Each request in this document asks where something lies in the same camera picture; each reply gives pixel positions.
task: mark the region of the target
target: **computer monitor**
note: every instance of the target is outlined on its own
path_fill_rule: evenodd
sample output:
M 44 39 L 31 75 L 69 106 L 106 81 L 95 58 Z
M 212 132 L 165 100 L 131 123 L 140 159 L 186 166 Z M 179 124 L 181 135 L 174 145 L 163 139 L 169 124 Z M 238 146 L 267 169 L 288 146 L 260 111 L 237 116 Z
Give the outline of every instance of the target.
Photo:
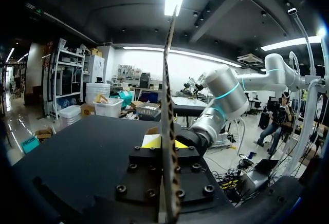
M 301 106 L 300 106 L 300 110 L 299 113 L 304 113 L 305 112 L 305 101 L 304 100 L 300 100 L 301 101 Z M 291 103 L 291 107 L 294 111 L 297 111 L 298 109 L 298 98 L 293 98 L 293 101 Z

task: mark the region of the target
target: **white robotic arm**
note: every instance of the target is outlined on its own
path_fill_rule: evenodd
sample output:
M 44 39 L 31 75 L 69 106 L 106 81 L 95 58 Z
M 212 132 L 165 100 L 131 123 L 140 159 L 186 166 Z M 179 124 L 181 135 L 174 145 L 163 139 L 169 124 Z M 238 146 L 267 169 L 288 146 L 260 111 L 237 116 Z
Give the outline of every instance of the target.
M 203 87 L 209 88 L 214 99 L 189 130 L 205 137 L 210 146 L 226 120 L 236 119 L 247 110 L 249 102 L 244 91 L 284 91 L 286 87 L 297 91 L 300 88 L 299 73 L 291 69 L 279 54 L 269 54 L 265 58 L 265 68 L 266 74 L 243 74 L 236 78 L 232 70 L 223 64 L 208 73 Z

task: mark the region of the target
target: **cardboard box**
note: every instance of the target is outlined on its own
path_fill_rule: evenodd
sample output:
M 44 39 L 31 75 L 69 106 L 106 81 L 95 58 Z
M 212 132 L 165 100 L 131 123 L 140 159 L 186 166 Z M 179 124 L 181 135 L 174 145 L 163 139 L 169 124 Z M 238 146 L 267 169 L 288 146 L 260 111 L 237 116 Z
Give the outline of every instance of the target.
M 132 101 L 132 103 L 130 104 L 130 106 L 135 109 L 137 106 L 139 106 L 140 104 L 142 104 L 143 102 L 141 101 Z
M 95 107 L 88 105 L 87 103 L 84 103 L 81 105 L 81 117 L 84 118 L 88 115 L 94 115 L 95 114 Z
M 43 143 L 46 139 L 53 135 L 52 129 L 50 127 L 35 132 L 35 136 L 38 140 Z

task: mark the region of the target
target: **floor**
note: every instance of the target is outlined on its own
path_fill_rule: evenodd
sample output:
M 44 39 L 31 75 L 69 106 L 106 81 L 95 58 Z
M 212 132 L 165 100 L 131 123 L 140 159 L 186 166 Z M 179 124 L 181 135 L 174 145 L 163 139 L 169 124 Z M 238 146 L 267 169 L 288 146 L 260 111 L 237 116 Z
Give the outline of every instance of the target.
M 5 141 L 5 146 L 8 150 L 11 148 L 18 149 L 22 152 L 20 144 L 39 130 L 46 127 L 53 127 L 55 130 L 59 130 L 59 123 L 54 123 L 53 118 L 42 118 L 41 107 L 24 106 L 24 100 L 22 98 L 13 98 L 10 93 L 6 93 L 6 117 L 5 120 L 8 124 L 10 132 L 8 133 L 8 140 Z M 252 161 L 258 163 L 262 159 L 268 159 L 267 148 L 260 147 L 253 143 L 257 140 L 260 133 L 263 131 L 258 127 L 260 115 L 248 115 L 242 117 L 246 123 L 246 132 L 244 136 L 243 144 L 240 148 L 240 154 L 249 155 L 250 152 L 256 152 L 257 155 L 253 157 Z M 177 123 L 186 125 L 186 121 L 182 117 L 178 117 Z M 242 123 L 240 122 L 239 131 L 240 138 L 243 133 Z M 236 125 L 231 124 L 230 132 L 237 138 L 238 132 Z M 271 137 L 268 136 L 264 141 L 270 141 Z M 274 154 L 273 159 L 279 159 L 282 154 L 284 144 L 279 147 L 277 152 Z M 206 162 L 209 165 L 210 170 L 225 173 L 228 169 L 235 168 L 241 159 L 237 155 L 237 150 L 228 148 L 220 151 L 219 149 L 209 150 L 204 156 Z M 286 163 L 282 164 L 282 167 L 278 170 L 277 176 L 281 175 L 284 171 Z M 300 177 L 305 166 L 302 165 L 297 172 L 297 177 Z
M 40 106 L 24 106 L 23 98 L 15 98 L 9 92 L 5 97 L 5 121 L 8 125 L 8 137 L 5 140 L 7 150 L 18 149 L 21 152 L 21 143 L 29 139 L 37 130 L 46 127 L 59 127 L 53 123 L 53 118 L 43 118 Z

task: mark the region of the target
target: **black table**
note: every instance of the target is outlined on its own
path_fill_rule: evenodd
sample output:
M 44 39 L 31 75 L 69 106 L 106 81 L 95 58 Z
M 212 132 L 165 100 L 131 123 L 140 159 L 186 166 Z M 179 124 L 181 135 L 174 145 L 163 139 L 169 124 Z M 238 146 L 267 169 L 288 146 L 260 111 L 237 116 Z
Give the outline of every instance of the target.
M 35 148 L 13 169 L 30 197 L 54 219 L 59 214 L 32 184 L 37 176 L 79 212 L 93 206 L 94 196 L 104 197 L 116 204 L 114 189 L 125 174 L 129 164 L 128 154 L 134 146 L 142 144 L 145 132 L 155 126 L 160 128 L 160 123 L 90 115 Z M 181 126 L 176 124 L 175 128 L 177 131 Z M 208 169 L 204 160 L 201 164 Z M 207 177 L 216 187 L 218 208 L 203 211 L 202 218 L 217 213 L 219 209 L 233 208 L 209 169 Z M 199 223 L 200 214 L 182 214 L 180 220 Z

